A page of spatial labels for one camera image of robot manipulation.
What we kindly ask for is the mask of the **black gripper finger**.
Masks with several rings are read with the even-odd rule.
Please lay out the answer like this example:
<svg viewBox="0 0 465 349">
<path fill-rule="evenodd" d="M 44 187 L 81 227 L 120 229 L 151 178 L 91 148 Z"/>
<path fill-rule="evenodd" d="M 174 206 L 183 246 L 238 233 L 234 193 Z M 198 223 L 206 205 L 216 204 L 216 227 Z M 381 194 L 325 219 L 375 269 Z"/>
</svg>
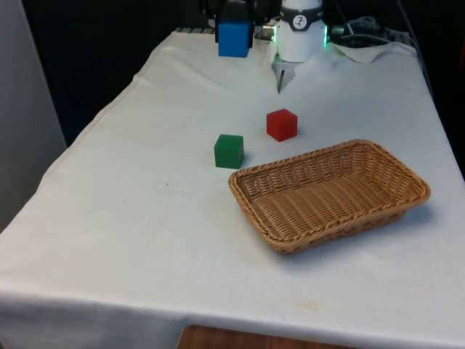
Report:
<svg viewBox="0 0 465 349">
<path fill-rule="evenodd" d="M 254 26 L 255 26 L 255 7 L 253 0 L 246 1 L 247 23 L 248 23 L 248 48 L 253 47 Z"/>
<path fill-rule="evenodd" d="M 219 42 L 220 5 L 217 0 L 209 1 L 209 25 L 214 28 L 215 42 Z"/>
</svg>

